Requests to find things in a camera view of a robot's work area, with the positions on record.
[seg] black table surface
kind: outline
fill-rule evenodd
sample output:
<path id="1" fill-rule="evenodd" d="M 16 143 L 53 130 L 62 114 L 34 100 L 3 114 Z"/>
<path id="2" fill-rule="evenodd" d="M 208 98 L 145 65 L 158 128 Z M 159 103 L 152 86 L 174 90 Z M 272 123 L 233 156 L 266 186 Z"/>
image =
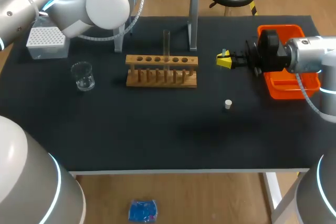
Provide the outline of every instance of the black table surface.
<path id="1" fill-rule="evenodd" d="M 72 171 L 136 169 L 309 168 L 336 146 L 336 126 L 304 100 L 273 100 L 263 78 L 246 68 L 220 69 L 223 48 L 240 51 L 263 24 L 298 24 L 318 34 L 309 16 L 201 17 L 198 50 L 189 52 L 186 18 L 142 17 L 122 54 L 112 42 L 73 39 L 67 59 L 32 60 L 18 41 L 0 76 L 0 115 L 18 123 Z M 198 56 L 197 89 L 125 86 L 126 54 Z M 96 86 L 81 93 L 70 75 L 92 63 Z M 228 113 L 226 99 L 233 101 Z M 313 97 L 315 104 L 319 96 Z"/>

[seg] small white cap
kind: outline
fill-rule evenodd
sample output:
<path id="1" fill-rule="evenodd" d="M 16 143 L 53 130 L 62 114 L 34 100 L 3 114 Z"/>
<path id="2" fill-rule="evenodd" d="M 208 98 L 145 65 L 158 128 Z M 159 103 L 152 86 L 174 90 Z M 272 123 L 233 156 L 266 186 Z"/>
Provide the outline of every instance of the small white cap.
<path id="1" fill-rule="evenodd" d="M 227 110 L 229 110 L 231 108 L 231 105 L 232 105 L 232 101 L 231 100 L 226 100 L 225 101 L 225 108 Z"/>

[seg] wooden peg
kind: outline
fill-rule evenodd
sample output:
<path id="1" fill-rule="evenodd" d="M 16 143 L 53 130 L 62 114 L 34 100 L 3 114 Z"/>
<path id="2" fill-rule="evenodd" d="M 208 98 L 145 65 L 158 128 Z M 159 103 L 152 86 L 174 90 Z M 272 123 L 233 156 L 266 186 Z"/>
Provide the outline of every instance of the wooden peg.
<path id="1" fill-rule="evenodd" d="M 155 82 L 158 82 L 158 81 L 159 81 L 159 74 L 160 74 L 160 72 L 159 72 L 159 69 L 157 68 L 157 69 L 155 70 Z"/>
<path id="2" fill-rule="evenodd" d="M 134 75 L 134 72 L 135 72 L 134 64 L 131 64 L 131 74 Z"/>
<path id="3" fill-rule="evenodd" d="M 138 82 L 141 82 L 141 68 L 138 69 Z"/>
<path id="4" fill-rule="evenodd" d="M 150 78 L 151 78 L 150 74 L 151 74 L 151 72 L 149 71 L 149 68 L 147 68 L 146 69 L 147 82 L 150 81 Z"/>
<path id="5" fill-rule="evenodd" d="M 173 81 L 176 83 L 176 69 L 173 70 Z"/>
<path id="6" fill-rule="evenodd" d="M 168 71 L 163 70 L 163 73 L 164 73 L 164 82 L 167 83 Z"/>
<path id="7" fill-rule="evenodd" d="M 184 83 L 185 81 L 185 69 L 183 69 L 182 71 L 182 83 Z"/>

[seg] wooden floor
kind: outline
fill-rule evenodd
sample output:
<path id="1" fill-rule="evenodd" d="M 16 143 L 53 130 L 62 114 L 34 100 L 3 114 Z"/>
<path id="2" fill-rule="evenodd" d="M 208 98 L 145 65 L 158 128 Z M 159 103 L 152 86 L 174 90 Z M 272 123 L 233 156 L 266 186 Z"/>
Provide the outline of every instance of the wooden floor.
<path id="1" fill-rule="evenodd" d="M 222 16 L 200 0 L 201 16 Z M 321 35 L 336 35 L 336 0 L 256 0 L 259 15 L 311 15 Z M 143 16 L 187 16 L 189 0 L 146 0 Z M 249 6 L 232 16 L 251 15 Z M 0 53 L 0 70 L 9 50 Z M 295 173 L 277 174 L 284 195 Z M 87 198 L 86 224 L 126 223 L 132 199 L 156 199 L 158 223 L 270 223 L 258 174 L 82 176 Z M 295 216 L 287 222 L 297 223 Z"/>

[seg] wooden test tube rack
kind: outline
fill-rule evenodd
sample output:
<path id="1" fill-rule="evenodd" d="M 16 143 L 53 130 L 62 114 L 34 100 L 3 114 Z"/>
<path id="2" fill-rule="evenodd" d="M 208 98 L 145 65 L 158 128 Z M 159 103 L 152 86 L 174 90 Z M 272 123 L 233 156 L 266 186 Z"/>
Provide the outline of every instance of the wooden test tube rack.
<path id="1" fill-rule="evenodd" d="M 195 68 L 198 57 L 169 56 L 169 60 L 165 61 L 164 56 L 127 55 L 126 64 L 130 65 L 126 82 L 128 87 L 197 88 Z M 141 68 L 141 65 L 153 66 L 153 69 Z M 170 70 L 162 70 L 164 65 L 169 65 Z"/>

